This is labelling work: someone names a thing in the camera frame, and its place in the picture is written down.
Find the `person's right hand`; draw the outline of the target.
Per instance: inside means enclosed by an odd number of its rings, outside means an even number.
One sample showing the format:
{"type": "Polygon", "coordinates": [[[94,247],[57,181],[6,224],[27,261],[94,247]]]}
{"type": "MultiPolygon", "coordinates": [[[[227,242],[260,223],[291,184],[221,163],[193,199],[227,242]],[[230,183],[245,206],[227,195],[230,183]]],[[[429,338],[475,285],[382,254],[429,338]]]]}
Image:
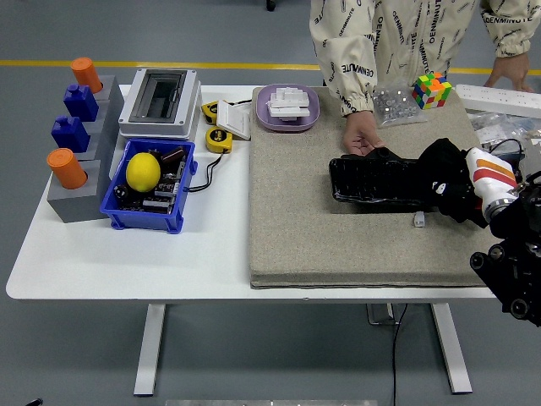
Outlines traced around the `person's right hand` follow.
{"type": "Polygon", "coordinates": [[[346,152],[366,156],[372,150],[385,146],[377,134],[374,114],[371,111],[354,112],[346,116],[342,138],[346,152]]]}

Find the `person's left hand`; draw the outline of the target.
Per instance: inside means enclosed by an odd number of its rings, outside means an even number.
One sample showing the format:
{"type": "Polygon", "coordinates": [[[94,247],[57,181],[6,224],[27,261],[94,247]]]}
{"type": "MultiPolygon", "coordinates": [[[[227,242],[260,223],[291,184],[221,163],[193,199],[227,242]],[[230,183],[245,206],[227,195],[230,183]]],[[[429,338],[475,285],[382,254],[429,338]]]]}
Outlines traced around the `person's left hand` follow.
{"type": "Polygon", "coordinates": [[[527,83],[530,63],[526,52],[507,58],[496,58],[491,73],[484,83],[485,87],[493,88],[502,79],[508,79],[514,91],[533,92],[527,83]]]}

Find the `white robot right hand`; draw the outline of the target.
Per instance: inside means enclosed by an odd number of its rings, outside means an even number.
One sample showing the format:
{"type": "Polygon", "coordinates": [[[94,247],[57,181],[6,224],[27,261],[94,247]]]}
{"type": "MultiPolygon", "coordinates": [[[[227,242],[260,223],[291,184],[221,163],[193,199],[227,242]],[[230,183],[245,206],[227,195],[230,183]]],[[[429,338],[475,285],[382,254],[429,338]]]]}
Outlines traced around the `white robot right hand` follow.
{"type": "Polygon", "coordinates": [[[442,214],[481,228],[517,200],[511,165],[479,148],[452,154],[429,184],[442,214]]]}

